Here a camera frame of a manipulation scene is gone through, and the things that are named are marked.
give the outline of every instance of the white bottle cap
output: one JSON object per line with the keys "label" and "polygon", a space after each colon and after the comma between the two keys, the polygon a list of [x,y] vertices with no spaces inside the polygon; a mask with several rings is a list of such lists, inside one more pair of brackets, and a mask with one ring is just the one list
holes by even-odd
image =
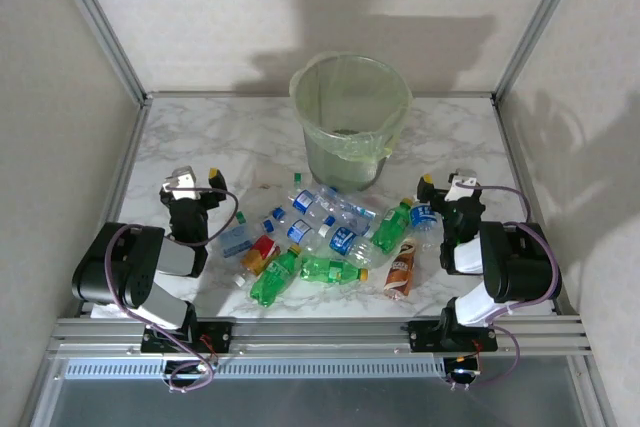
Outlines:
{"label": "white bottle cap", "polygon": [[236,274],[233,276],[233,281],[236,283],[238,287],[242,287],[247,281],[240,274]]}

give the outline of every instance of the white marble surface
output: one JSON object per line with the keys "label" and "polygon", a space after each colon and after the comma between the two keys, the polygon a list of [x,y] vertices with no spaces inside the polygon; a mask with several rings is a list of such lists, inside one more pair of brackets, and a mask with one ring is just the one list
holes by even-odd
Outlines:
{"label": "white marble surface", "polygon": [[[165,176],[187,164],[203,186],[210,167],[221,169],[249,218],[275,206],[280,186],[290,182],[293,172],[308,172],[302,129],[289,99],[158,99],[151,108],[120,221],[168,231],[168,212],[158,191]],[[514,185],[489,99],[416,99],[395,152],[367,195],[384,205],[396,204],[415,195],[423,173],[431,173],[436,185],[445,187],[449,172],[456,168],[475,170],[485,185]],[[511,194],[487,191],[482,199],[487,206],[485,220],[523,217],[519,200]],[[231,211],[232,201],[210,211],[209,232],[215,232]],[[451,297],[464,295],[480,282],[480,278],[447,275],[440,268],[437,249],[427,260],[417,269],[414,288],[403,301],[382,293],[388,264],[371,271],[364,283],[338,286],[296,279],[269,308],[249,298],[250,283],[241,289],[235,286],[232,278],[237,266],[212,255],[199,279],[157,274],[156,282],[194,302],[200,317],[238,318],[438,315]],[[113,314],[105,307],[96,307],[92,313],[96,317]]]}

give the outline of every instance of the bottle label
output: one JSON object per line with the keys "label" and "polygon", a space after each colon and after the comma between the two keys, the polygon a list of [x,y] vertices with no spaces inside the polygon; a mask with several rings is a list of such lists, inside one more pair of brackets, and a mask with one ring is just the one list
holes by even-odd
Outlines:
{"label": "bottle label", "polygon": [[411,217],[411,225],[413,227],[423,224],[431,228],[437,222],[436,214],[431,210],[431,206],[426,204],[413,207],[409,216]]}
{"label": "bottle label", "polygon": [[304,237],[305,234],[310,230],[311,227],[309,227],[309,225],[304,220],[296,220],[293,225],[289,227],[287,237],[289,237],[296,244],[299,244],[302,240],[302,237]]}
{"label": "bottle label", "polygon": [[356,238],[356,234],[351,232],[346,227],[340,227],[336,230],[336,233],[331,237],[331,241],[329,242],[329,247],[338,252],[341,255],[347,255],[349,249],[351,248],[351,244]]}
{"label": "bottle label", "polygon": [[279,277],[285,282],[291,278],[291,272],[289,272],[285,266],[280,265],[277,259],[269,264],[269,267],[267,267],[267,270],[265,271],[265,274],[266,273],[269,273],[273,277]]}
{"label": "bottle label", "polygon": [[313,203],[313,195],[308,190],[303,190],[298,194],[296,200],[293,201],[293,206],[303,214],[307,213],[307,209]]}
{"label": "bottle label", "polygon": [[329,282],[340,282],[342,279],[342,262],[329,262]]}
{"label": "bottle label", "polygon": [[324,197],[318,197],[316,198],[316,200],[324,210],[326,210],[327,212],[331,211],[331,204],[327,199],[325,199]]}
{"label": "bottle label", "polygon": [[222,247],[222,256],[226,259],[233,255],[244,252],[251,248],[251,239],[247,234],[247,226],[245,224],[238,225],[231,230],[223,232],[220,237],[220,246]]}

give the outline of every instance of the glass panel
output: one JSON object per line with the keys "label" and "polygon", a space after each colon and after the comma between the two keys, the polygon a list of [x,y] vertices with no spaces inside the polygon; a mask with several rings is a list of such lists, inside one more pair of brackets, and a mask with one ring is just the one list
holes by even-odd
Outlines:
{"label": "glass panel", "polygon": [[[484,359],[490,373],[511,359]],[[439,379],[219,380],[188,394],[161,381],[67,380],[53,426],[583,427],[564,358],[523,359],[468,392]]]}

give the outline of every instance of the metal rail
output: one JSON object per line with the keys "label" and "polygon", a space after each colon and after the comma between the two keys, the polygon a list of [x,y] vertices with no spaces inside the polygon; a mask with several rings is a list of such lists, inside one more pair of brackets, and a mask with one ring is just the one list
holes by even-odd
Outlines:
{"label": "metal rail", "polygon": [[[398,358],[451,357],[459,353],[416,354],[405,330],[409,319],[266,319],[235,321],[229,354],[221,358]],[[512,332],[523,356],[591,355],[579,316],[513,316],[497,324]],[[144,326],[129,320],[60,319],[48,352],[61,358],[158,358],[140,353]],[[498,351],[488,356],[512,356],[508,336],[497,333]],[[169,353],[163,359],[187,359]]]}

